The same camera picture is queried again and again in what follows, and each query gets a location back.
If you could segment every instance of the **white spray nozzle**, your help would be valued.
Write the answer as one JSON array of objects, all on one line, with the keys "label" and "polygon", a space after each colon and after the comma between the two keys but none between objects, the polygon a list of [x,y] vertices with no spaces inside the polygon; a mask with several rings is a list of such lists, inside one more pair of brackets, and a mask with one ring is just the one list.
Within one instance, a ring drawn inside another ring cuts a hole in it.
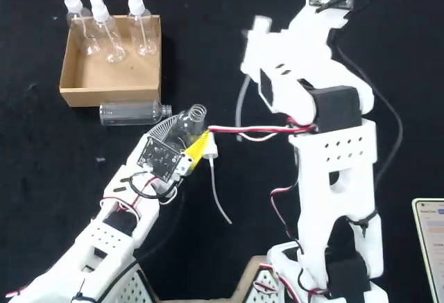
[{"label": "white spray nozzle", "polygon": [[97,22],[105,22],[110,17],[110,13],[106,8],[103,0],[89,0],[91,1],[91,11],[94,19]]},{"label": "white spray nozzle", "polygon": [[80,0],[64,0],[65,5],[68,8],[68,11],[71,13],[79,13],[82,8],[83,4]]},{"label": "white spray nozzle", "polygon": [[141,15],[145,11],[143,0],[128,0],[128,7],[132,15]]}]

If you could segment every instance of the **clear plastic bottle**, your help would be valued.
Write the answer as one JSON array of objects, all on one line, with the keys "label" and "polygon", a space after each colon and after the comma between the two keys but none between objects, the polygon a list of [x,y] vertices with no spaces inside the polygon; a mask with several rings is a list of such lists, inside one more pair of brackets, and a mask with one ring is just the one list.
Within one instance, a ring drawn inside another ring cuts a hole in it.
[{"label": "clear plastic bottle", "polygon": [[103,0],[90,0],[97,39],[105,59],[109,63],[121,62],[126,52],[116,20],[110,15]]},{"label": "clear plastic bottle", "polygon": [[68,27],[74,34],[77,47],[85,55],[100,51],[99,42],[92,26],[92,13],[83,7],[81,0],[64,0],[68,9]]},{"label": "clear plastic bottle", "polygon": [[153,125],[171,116],[171,106],[157,101],[121,101],[102,103],[102,125]]},{"label": "clear plastic bottle", "polygon": [[135,52],[141,57],[154,55],[157,45],[155,24],[150,11],[145,8],[142,0],[128,0],[128,7],[128,26]]},{"label": "clear plastic bottle", "polygon": [[207,109],[201,104],[179,113],[178,120],[166,134],[164,143],[182,151],[190,147],[205,132]]}]

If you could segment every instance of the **black tabletop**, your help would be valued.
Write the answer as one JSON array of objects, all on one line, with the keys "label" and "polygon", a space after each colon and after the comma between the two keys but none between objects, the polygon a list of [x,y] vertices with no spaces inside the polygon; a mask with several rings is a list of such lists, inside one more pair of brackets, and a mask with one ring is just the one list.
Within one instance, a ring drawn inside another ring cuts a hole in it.
[{"label": "black tabletop", "polygon": [[[208,123],[219,125],[234,123],[243,80],[241,30],[258,14],[273,18],[273,30],[285,28],[305,2],[145,1],[162,17],[162,101],[176,112],[202,103]],[[105,2],[111,13],[126,13],[126,0]],[[376,282],[391,302],[431,300],[411,201],[444,196],[443,2],[375,0],[350,21],[339,43],[405,125],[401,150],[375,192],[385,265]],[[0,0],[0,293],[28,283],[71,246],[147,129],[104,128],[96,109],[65,104],[58,81],[66,34],[62,0]],[[395,121],[378,100],[368,118],[378,125],[384,159],[396,137]],[[284,117],[269,113],[251,87],[244,123],[282,124]],[[227,225],[216,210],[209,166],[200,163],[184,183],[185,210],[175,234],[142,263],[162,299],[230,297],[249,258],[286,241],[268,202],[272,188],[295,179],[286,138],[240,144],[218,135],[216,141],[217,189],[234,224]],[[296,223],[296,193],[279,201]],[[162,208],[142,250],[165,233],[177,204]]]}]

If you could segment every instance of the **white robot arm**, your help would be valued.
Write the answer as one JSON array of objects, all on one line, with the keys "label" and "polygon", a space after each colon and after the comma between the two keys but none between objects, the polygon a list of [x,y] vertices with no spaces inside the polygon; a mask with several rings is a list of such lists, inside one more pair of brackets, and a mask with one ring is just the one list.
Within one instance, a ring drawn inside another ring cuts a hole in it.
[{"label": "white robot arm", "polygon": [[156,178],[144,166],[150,152],[162,147],[153,135],[158,137],[148,132],[139,140],[105,188],[100,212],[70,249],[26,288],[10,293],[11,303],[154,302],[133,254],[157,220],[158,197],[173,198],[194,161],[184,152],[162,153],[162,168],[171,165],[173,171],[165,180]]},{"label": "white robot arm", "polygon": [[[347,23],[353,1],[337,0],[324,8],[328,1],[335,0],[307,0],[279,33],[271,33],[271,20],[260,16],[248,31],[241,70],[257,83],[270,111],[287,114],[298,125],[314,124],[318,132],[289,137],[298,165],[299,237],[273,247],[267,257],[301,303],[384,303],[386,293],[369,281],[382,274],[384,265],[373,187],[376,132],[375,124],[361,117],[372,110],[374,96],[370,85],[332,60],[327,43],[330,31]],[[354,115],[348,110],[356,103],[345,95],[350,89],[359,106]],[[325,127],[325,120],[338,124]],[[330,182],[332,173],[339,175],[336,182]],[[355,246],[352,256],[332,259],[329,239],[343,217]],[[294,249],[298,253],[292,260],[286,252]]]}]

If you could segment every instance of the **yellow component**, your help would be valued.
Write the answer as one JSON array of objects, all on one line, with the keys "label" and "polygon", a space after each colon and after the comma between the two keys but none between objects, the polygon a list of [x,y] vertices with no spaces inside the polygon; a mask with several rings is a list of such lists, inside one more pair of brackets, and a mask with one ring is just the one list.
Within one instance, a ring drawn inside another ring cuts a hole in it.
[{"label": "yellow component", "polygon": [[205,151],[205,147],[207,146],[208,136],[210,135],[209,130],[206,130],[200,137],[197,139],[194,144],[185,149],[184,153],[190,156],[193,159],[193,163],[189,167],[191,170],[199,163],[202,158],[203,152]]}]

